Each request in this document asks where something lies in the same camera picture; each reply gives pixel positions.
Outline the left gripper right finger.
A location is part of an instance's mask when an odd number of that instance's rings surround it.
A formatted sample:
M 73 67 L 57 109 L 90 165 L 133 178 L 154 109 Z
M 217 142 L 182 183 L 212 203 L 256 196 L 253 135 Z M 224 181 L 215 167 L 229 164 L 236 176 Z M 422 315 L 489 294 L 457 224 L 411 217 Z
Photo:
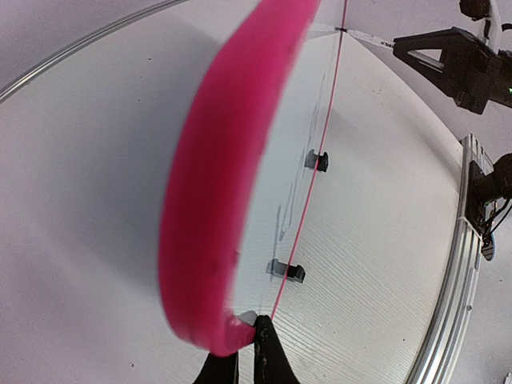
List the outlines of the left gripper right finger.
M 268 315 L 255 322 L 254 383 L 299 384 Z

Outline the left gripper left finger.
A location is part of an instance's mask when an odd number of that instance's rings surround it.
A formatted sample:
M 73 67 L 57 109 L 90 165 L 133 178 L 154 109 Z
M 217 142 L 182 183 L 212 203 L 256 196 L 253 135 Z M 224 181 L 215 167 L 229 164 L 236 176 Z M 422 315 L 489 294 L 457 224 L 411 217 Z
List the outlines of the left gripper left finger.
M 227 357 L 209 353 L 194 384 L 239 384 L 238 352 Z

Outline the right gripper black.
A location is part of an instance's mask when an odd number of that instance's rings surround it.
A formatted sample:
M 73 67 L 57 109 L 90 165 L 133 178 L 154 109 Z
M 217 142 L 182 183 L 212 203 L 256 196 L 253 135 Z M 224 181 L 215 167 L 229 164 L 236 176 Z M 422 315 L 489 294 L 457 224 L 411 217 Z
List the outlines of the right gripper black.
M 441 49 L 443 63 L 419 52 Z M 488 102 L 511 107 L 511 51 L 495 53 L 466 30 L 453 27 L 395 38 L 394 56 L 460 108 L 482 114 Z

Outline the whiteboard marker white blue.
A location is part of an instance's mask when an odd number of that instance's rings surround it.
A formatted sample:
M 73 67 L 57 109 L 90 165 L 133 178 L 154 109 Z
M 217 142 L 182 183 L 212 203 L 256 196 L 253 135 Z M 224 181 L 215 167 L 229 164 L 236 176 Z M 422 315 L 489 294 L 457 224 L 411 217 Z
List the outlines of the whiteboard marker white blue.
M 348 35 L 350 35 L 353 38 L 356 38 L 357 40 L 367 42 L 371 45 L 378 46 L 387 50 L 392 50 L 394 48 L 394 43 L 390 42 L 388 40 L 385 40 L 384 38 L 381 38 L 375 34 L 368 34 L 366 32 L 362 32 L 360 30 L 352 30 L 348 29 L 346 30 Z

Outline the pink framed whiteboard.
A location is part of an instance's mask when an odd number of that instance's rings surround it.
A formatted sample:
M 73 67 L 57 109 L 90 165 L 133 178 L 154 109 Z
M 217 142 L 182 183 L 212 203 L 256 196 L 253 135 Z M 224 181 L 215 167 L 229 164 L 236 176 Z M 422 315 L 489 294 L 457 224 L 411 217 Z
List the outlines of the pink framed whiteboard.
M 210 64 L 170 168 L 158 283 L 172 331 L 225 357 L 254 340 L 229 308 L 258 166 L 316 1 L 262 1 Z

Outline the aluminium front rail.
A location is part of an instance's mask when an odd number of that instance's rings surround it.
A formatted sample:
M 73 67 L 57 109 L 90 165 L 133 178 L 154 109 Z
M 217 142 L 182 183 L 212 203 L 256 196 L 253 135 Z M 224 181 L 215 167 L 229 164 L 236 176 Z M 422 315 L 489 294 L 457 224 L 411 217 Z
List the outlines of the aluminium front rail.
M 466 218 L 470 164 L 475 162 L 486 174 L 492 170 L 492 165 L 472 134 L 461 140 L 461 145 L 462 176 L 450 253 L 434 314 L 407 383 L 450 381 L 473 310 L 482 258 L 482 236 Z

